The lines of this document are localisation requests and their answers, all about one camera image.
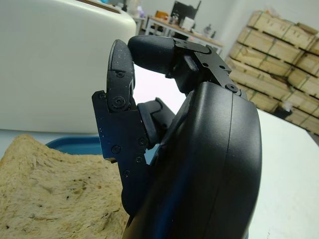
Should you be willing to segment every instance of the white appliance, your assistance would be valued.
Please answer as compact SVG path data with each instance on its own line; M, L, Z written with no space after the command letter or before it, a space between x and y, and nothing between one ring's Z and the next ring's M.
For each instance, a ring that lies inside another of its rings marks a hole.
M191 28L194 26L195 21L189 17L185 17L183 24L181 28L183 28L186 31L191 31Z
M87 0L0 1L0 129L97 132L92 94L106 89L125 12Z

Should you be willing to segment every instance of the bottle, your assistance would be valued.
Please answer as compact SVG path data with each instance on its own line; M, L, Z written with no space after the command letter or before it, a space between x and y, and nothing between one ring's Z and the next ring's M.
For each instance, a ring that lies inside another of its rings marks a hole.
M129 0L127 4L127 13L132 17L139 17L139 0Z
M216 31L213 32L213 34L210 36L211 39L215 37Z
M208 37L209 32L211 31L211 24L204 28L204 36Z

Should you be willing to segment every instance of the floor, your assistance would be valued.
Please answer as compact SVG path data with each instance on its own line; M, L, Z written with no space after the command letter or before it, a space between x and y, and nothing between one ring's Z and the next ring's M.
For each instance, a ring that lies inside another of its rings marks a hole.
M139 35L145 35L145 30L140 29Z
M317 143L317 145L319 146L319 136L314 134L314 133L309 133L309 135L311 136L311 138L313 138L313 140Z

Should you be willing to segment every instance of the black screw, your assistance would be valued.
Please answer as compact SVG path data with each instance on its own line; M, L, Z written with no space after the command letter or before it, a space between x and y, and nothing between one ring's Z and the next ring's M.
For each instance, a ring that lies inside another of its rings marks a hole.
M142 157L140 156L136 157L136 160L135 160L136 163L140 163L141 161L142 161Z
M129 170L125 170L123 173L124 177L126 177L126 178L129 176L129 174L130 174Z
M105 93L101 93L101 94L99 94L99 98L100 98L101 100L106 99L106 95L105 95Z
M116 96L112 99L112 105L115 108L121 108L125 105L125 100L122 96Z
M121 147L119 147L118 145L114 145L112 147L112 153L119 154L120 152L121 152Z
M230 91L237 93L238 92L238 88L236 86L234 86L233 84L227 84L225 86L226 89L229 89Z
M143 137L142 137L142 138L139 138L139 145L140 145L140 146L145 146L145 145L146 145L146 142L147 142L147 141L146 141L145 138L143 138Z
M116 77L123 78L124 77L124 73L123 72L117 72L116 73Z

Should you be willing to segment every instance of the white table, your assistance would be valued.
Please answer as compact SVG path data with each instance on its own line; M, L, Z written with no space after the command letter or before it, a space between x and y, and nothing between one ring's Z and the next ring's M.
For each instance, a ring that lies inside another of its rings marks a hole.
M134 17L132 16L136 23L136 35L140 33L140 29L142 27L143 21L146 19L145 17Z
M186 31L186 30L180 28L179 26L169 24L167 21L165 21L161 18L157 18L157 17L153 17L153 16L149 17L149 21L148 21L148 24L147 24L146 29L145 29L145 35L149 35L150 30L151 30L151 26L153 26L154 24L162 26L164 29L166 28L165 31L163 32L164 36L167 36L166 33L168 33L168 31L172 31L172 32L177 32L179 34L182 34L182 35L190 37L190 38L195 38L199 42L202 42L203 45L208 44L213 49L215 48L217 54L220 54L221 50L223 48L223 45L217 41L214 41L212 39L209 39L209 38L206 38L206 37L203 37L200 35L196 35L192 32L189 32L189 31Z
M136 67L137 103L160 97L177 112L185 96L173 79ZM263 168L259 198L249 239L314 239L319 235L319 147L308 133L258 110ZM0 130L0 157L13 138L25 133ZM70 134L29 132L48 143Z

